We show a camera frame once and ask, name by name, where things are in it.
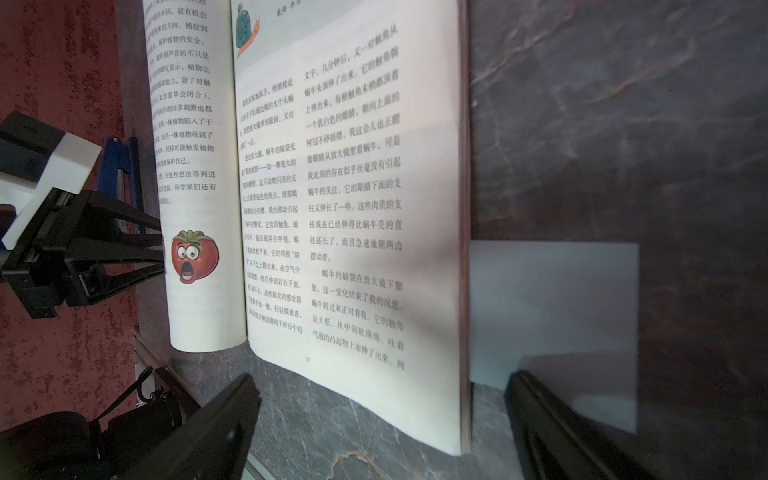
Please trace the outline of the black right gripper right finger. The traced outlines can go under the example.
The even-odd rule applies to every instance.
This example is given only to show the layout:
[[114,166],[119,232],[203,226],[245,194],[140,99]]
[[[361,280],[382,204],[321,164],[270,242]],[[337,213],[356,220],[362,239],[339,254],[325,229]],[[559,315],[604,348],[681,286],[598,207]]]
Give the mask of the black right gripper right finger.
[[651,479],[653,475],[525,370],[505,404],[526,479]]

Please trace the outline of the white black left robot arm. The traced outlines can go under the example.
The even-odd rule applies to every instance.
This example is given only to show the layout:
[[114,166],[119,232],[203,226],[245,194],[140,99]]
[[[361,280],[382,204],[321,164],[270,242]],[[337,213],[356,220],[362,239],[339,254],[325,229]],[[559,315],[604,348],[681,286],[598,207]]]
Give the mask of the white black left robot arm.
[[[52,188],[4,254],[2,278],[31,318],[53,318],[62,304],[92,306],[164,275],[159,230],[158,219],[101,192]],[[177,396],[164,388],[109,416],[141,395],[153,372],[146,368],[92,420],[60,411],[2,432],[2,450],[29,478],[110,479],[128,471],[183,423]]]

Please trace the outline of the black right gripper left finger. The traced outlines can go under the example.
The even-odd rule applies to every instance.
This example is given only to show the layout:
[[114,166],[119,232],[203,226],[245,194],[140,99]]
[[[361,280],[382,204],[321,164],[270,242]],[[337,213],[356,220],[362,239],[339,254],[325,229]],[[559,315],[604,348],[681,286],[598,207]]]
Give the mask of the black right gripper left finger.
[[240,479],[254,435],[260,393],[236,377],[180,429],[119,479]]

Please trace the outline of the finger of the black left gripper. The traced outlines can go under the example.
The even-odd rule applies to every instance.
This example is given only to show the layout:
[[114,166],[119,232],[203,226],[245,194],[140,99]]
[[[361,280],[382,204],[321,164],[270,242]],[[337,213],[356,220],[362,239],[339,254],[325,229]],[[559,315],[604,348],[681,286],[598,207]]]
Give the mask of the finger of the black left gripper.
[[[110,274],[108,266],[144,264]],[[153,248],[96,239],[73,239],[65,253],[65,303],[91,306],[165,272],[163,252]]]
[[146,227],[156,231],[161,230],[161,224],[158,218],[132,207],[123,201],[98,191],[83,191],[82,195],[86,199],[87,205],[95,208],[99,212],[107,214],[111,219],[124,220],[140,227]]

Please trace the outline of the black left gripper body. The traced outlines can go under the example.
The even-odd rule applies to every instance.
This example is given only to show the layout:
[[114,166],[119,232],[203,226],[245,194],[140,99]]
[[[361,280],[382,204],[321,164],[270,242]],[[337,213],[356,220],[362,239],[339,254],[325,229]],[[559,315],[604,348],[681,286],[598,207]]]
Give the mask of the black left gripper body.
[[79,280],[68,263],[88,191],[52,189],[2,264],[2,277],[33,319],[54,318],[78,301]]

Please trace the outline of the illustrated book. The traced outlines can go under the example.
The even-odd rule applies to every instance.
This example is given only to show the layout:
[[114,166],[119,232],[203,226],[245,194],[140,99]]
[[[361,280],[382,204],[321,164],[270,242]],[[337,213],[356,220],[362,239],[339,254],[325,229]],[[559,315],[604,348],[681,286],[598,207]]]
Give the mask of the illustrated book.
[[170,343],[470,440],[462,1],[142,5]]

